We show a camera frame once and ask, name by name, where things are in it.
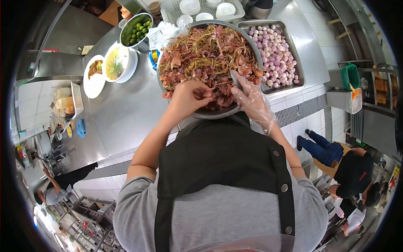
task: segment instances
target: stack of white bowls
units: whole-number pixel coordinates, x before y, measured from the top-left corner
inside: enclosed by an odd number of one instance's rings
[[[216,18],[221,19],[224,17],[233,16],[236,8],[230,3],[222,3],[217,6]]]
[[[206,0],[207,6],[214,9],[217,9],[217,6],[223,2],[224,0]]]
[[[184,15],[194,15],[200,11],[199,0],[182,0],[179,3],[179,8]]]

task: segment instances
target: black shirt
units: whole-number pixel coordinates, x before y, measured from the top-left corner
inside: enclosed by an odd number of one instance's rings
[[[363,157],[350,150],[342,159],[334,179],[340,186],[336,195],[346,199],[363,193],[372,181],[374,163],[371,154],[366,152]]]

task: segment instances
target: trash bin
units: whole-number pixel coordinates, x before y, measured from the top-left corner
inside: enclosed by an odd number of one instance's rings
[[[361,89],[355,90],[356,95],[353,98],[353,91],[330,90],[326,92],[326,100],[329,106],[355,114],[362,109]]]
[[[339,87],[351,91],[350,83],[354,89],[359,88],[359,75],[357,66],[350,62],[342,68],[329,70],[330,81],[325,83],[328,87]]]

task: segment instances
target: black apron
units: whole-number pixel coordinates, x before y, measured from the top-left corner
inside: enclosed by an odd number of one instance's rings
[[[159,155],[156,252],[169,251],[174,199],[211,184],[278,195],[281,233],[295,236],[291,177],[284,148],[235,115],[192,127]]]

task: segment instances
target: bowl of soup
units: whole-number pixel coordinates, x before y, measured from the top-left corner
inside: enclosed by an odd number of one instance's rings
[[[108,82],[115,82],[133,74],[137,57],[136,51],[120,43],[113,44],[107,51],[102,63],[102,75]]]

